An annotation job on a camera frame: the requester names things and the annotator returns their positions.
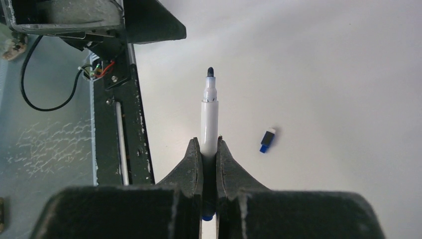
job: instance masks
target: white table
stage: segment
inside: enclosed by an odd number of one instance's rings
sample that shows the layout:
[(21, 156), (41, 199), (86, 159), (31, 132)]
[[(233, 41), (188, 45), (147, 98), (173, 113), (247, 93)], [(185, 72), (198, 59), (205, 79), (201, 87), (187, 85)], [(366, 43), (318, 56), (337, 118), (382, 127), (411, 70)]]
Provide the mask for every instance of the white table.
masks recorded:
[[(207, 68), (219, 133), (277, 190), (363, 195), (388, 238), (422, 238), (422, 2), (163, 2), (181, 41), (136, 46), (156, 181), (200, 135)], [(274, 146), (259, 153), (266, 128)], [(204, 237), (214, 238), (204, 224)]]

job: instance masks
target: marker body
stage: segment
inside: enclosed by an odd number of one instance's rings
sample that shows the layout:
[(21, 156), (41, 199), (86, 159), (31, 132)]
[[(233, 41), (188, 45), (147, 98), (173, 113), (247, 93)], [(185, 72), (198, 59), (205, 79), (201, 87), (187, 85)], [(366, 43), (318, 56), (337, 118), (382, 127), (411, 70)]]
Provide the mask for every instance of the marker body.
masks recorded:
[(217, 153), (218, 142), (218, 101), (215, 77), (207, 77), (201, 105), (201, 154), (205, 160), (212, 160)]
[(214, 216), (216, 200), (215, 161), (218, 143), (218, 101), (213, 73), (213, 69), (209, 68), (204, 98), (201, 102), (200, 150), (204, 173), (202, 216), (205, 221), (211, 220)]

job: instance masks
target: blue marker end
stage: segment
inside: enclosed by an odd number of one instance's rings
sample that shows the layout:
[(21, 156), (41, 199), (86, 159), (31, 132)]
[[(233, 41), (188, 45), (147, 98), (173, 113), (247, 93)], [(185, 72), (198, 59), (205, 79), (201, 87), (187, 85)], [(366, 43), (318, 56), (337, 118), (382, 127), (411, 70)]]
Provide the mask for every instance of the blue marker end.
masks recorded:
[(213, 216), (202, 216), (202, 220), (204, 220), (204, 221), (206, 221), (206, 222), (209, 222), (209, 221), (211, 221), (212, 220), (212, 218), (213, 218)]
[(261, 149), (259, 150), (261, 153), (265, 153), (265, 152), (267, 152), (267, 149), (268, 149), (268, 147), (267, 146), (265, 146), (265, 145), (262, 145), (261, 146)]

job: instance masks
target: glass surface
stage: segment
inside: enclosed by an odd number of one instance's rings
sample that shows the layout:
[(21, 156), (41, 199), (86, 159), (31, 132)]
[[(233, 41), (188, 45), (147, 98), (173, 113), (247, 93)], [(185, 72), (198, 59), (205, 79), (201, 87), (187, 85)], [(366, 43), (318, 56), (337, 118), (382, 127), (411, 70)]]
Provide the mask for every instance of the glass surface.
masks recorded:
[[(87, 54), (59, 38), (44, 37), (25, 73), (32, 103), (41, 108), (63, 103)], [(19, 90), (24, 58), (0, 61), (0, 197), (6, 210), (0, 238), (28, 238), (53, 194), (94, 181), (90, 83), (81, 77), (66, 106), (38, 112)]]

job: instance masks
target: white rod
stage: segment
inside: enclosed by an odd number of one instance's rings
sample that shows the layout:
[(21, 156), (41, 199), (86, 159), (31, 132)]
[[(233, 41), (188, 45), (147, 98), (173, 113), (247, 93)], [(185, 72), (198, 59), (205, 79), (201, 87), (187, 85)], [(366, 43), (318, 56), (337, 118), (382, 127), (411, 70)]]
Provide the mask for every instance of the white rod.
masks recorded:
[(119, 137), (119, 149), (120, 149), (120, 171), (121, 177), (123, 178), (123, 185), (129, 185), (129, 172), (127, 171), (127, 160), (126, 160), (126, 146), (124, 145), (124, 134), (123, 134), (123, 119), (121, 117), (121, 104), (116, 102), (116, 117), (117, 117), (117, 132)]
[(215, 88), (214, 69), (208, 69), (204, 98), (201, 102), (201, 143), (200, 149), (203, 160), (215, 158), (218, 142), (218, 101)]

